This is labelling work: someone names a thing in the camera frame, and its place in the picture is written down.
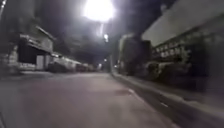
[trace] road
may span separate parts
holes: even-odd
[[[0,128],[171,128],[108,74],[0,82]]]

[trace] sidewalk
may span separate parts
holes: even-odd
[[[22,80],[30,78],[43,78],[53,76],[52,73],[43,72],[43,71],[23,71],[18,75],[11,75],[6,77],[1,77],[0,81],[9,81],[9,80]]]
[[[122,76],[117,73],[113,73],[113,76],[138,88],[153,91],[175,102],[185,104],[212,116],[224,119],[224,107],[221,107],[222,105],[211,104],[212,102],[219,104],[223,101],[214,101],[215,99],[199,93],[191,93],[179,89],[172,89],[162,86],[158,83],[144,81],[129,76]]]

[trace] bright light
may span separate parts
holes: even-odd
[[[109,36],[107,34],[104,34],[104,39],[106,42],[109,42]]]
[[[2,5],[5,5],[6,4],[6,0],[2,1]]]
[[[109,36],[107,34],[104,34],[104,39],[108,40]]]
[[[114,7],[110,0],[87,0],[84,16],[100,22],[107,22],[114,17]]]

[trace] curb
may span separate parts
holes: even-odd
[[[214,113],[209,113],[200,108],[189,105],[183,99],[172,95],[163,95],[154,90],[146,90],[116,74],[111,74],[117,81],[135,90],[136,94],[157,111],[170,118],[174,123],[183,128],[219,128],[224,126],[224,118]]]
[[[0,77],[0,82],[1,81],[9,81],[9,80],[27,80],[27,79],[31,79],[31,78],[42,78],[45,75],[41,75],[41,74],[25,74],[25,73],[20,73],[18,75],[15,74],[11,74],[5,77]]]

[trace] road marking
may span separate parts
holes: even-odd
[[[132,94],[134,94],[134,93],[135,93],[135,91],[134,91],[134,90],[132,90],[132,89],[128,89],[128,91],[129,91],[130,93],[132,93]]]
[[[168,105],[166,105],[165,103],[160,102],[161,105],[165,106],[165,107],[169,107]]]
[[[0,128],[6,128],[1,113],[0,113]]]

